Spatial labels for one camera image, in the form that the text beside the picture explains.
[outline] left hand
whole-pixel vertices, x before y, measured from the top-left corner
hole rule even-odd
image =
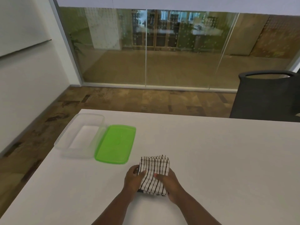
[[[138,165],[132,166],[125,176],[123,191],[131,194],[131,201],[133,200],[134,194],[141,186],[142,179],[146,174],[146,170],[142,171],[139,175],[135,175],[134,171],[138,168]]]

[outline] forearm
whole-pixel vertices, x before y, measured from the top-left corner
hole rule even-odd
[[[180,208],[188,225],[220,225],[201,204],[184,190],[179,195],[176,204]]]
[[[122,225],[131,196],[122,190],[92,225]]]

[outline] striped towel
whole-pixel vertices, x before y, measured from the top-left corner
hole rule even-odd
[[[146,170],[140,189],[138,192],[148,193],[157,196],[166,196],[167,191],[161,181],[153,177],[153,174],[168,175],[170,167],[169,158],[165,155],[142,157],[140,161],[138,174]]]

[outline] striped cloth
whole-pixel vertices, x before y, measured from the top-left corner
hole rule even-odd
[[[166,196],[167,191],[161,181],[153,177],[154,173],[168,175],[170,161],[165,155],[142,157],[140,161],[138,174],[146,170],[140,189],[138,192],[148,193],[157,196]]]

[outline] hand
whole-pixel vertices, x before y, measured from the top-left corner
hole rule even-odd
[[[133,200],[134,194],[141,186],[143,177],[146,174],[146,170],[142,171],[139,175],[135,175],[134,171],[138,168],[138,165],[132,166],[125,176],[124,187],[122,191],[131,195],[131,201]]]
[[[163,183],[170,201],[177,204],[178,197],[184,194],[185,190],[180,185],[175,173],[170,169],[168,176],[160,174],[154,174],[153,176]]]

